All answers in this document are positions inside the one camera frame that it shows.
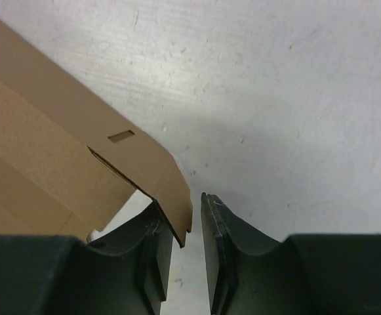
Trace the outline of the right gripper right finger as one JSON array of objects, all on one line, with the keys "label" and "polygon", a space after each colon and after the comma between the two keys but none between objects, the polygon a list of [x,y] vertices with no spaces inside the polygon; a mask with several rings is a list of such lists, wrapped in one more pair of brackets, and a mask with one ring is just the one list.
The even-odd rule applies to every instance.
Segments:
[{"label": "right gripper right finger", "polygon": [[381,314],[381,234],[277,241],[201,196],[211,314]]}]

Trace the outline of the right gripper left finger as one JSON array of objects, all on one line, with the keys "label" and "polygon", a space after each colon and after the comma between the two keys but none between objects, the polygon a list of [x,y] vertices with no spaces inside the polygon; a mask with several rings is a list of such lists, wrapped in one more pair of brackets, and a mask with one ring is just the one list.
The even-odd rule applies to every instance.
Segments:
[{"label": "right gripper left finger", "polygon": [[155,202],[90,243],[0,235],[0,314],[158,314],[172,241]]}]

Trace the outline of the cardboard box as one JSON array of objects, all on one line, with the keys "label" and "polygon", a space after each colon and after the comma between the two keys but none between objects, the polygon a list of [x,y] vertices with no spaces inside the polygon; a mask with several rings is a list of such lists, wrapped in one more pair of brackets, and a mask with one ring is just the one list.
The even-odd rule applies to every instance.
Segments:
[{"label": "cardboard box", "polygon": [[0,21],[0,234],[85,239],[136,191],[184,245],[192,204],[172,155]]}]

